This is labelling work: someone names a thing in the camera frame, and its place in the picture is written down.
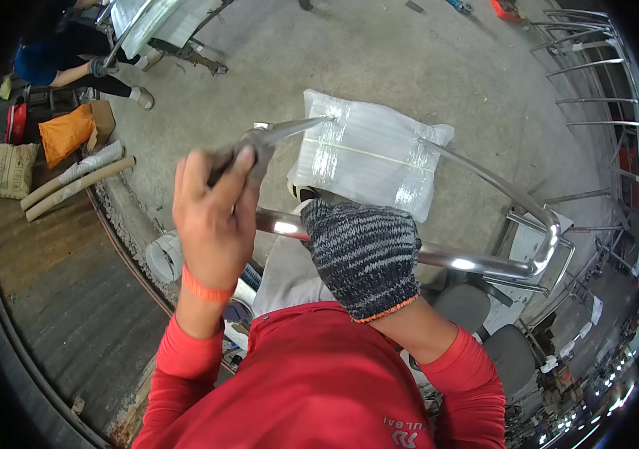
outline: black glove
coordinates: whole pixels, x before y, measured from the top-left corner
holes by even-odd
[[[422,241],[407,212],[315,200],[300,216],[319,277],[353,321],[377,320],[419,297],[413,272]]]
[[[105,67],[105,59],[102,56],[95,56],[88,64],[88,73],[94,77],[103,77],[108,74]]]

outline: logo on shirt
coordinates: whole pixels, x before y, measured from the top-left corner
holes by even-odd
[[[384,418],[383,422],[396,429],[422,430],[423,427],[421,422],[397,421],[395,419],[388,419],[387,417]],[[402,446],[403,448],[415,449],[414,438],[416,438],[417,435],[417,432],[410,433],[405,430],[395,430],[392,434],[392,441],[394,441],[394,444]]]

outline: orange wristband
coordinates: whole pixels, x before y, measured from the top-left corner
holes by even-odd
[[[231,290],[217,290],[214,288],[206,287],[198,282],[192,273],[187,269],[187,265],[182,265],[182,285],[184,285],[192,294],[197,296],[201,300],[211,302],[226,302],[232,297],[235,292],[235,288]]]

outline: worker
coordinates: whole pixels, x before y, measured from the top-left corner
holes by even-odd
[[[307,189],[294,189],[306,200],[295,213],[310,241],[305,248],[277,239],[253,303],[247,356],[213,386],[223,310],[253,253],[254,158],[244,148],[212,190],[206,183],[217,164],[208,153],[177,164],[180,298],[133,448],[504,447],[494,364],[419,294],[413,270],[422,242],[412,217],[329,206]],[[436,428],[398,346],[444,394]]]
[[[154,98],[143,87],[130,87],[108,74],[105,57],[110,54],[108,38],[92,27],[77,22],[59,23],[61,8],[83,8],[93,0],[61,0],[50,2],[21,37],[15,57],[15,71],[20,78],[34,85],[71,88],[91,87],[100,92],[127,97],[148,111]],[[80,55],[94,58],[85,60]],[[117,61],[133,64],[143,71],[152,67],[162,54],[155,49],[145,56],[128,59],[122,49]]]

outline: blue shirt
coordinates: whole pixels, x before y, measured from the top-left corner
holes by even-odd
[[[15,71],[30,84],[50,85],[62,57],[62,34],[35,44],[21,45],[15,54]]]

